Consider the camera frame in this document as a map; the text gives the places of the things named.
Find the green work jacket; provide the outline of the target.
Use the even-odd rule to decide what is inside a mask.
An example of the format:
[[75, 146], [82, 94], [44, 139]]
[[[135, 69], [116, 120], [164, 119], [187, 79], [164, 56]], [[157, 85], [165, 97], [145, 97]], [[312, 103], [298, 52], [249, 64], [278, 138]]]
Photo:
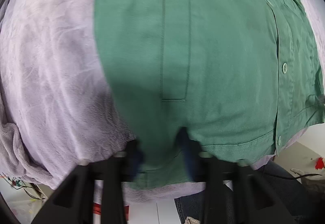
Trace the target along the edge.
[[254, 163], [323, 123], [323, 76], [301, 0], [95, 0], [116, 109], [145, 155], [132, 188], [190, 180], [180, 128]]

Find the lilac plush blanket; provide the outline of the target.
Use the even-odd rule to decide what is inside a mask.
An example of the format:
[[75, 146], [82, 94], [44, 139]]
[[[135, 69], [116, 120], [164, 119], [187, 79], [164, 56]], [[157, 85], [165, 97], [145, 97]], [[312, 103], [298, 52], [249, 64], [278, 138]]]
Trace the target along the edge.
[[[321, 25], [301, 0], [324, 68]], [[119, 115], [95, 40], [95, 0], [5, 0], [1, 7], [1, 171], [57, 188], [80, 161], [137, 139]], [[128, 203], [177, 198], [203, 185], [124, 187]]]

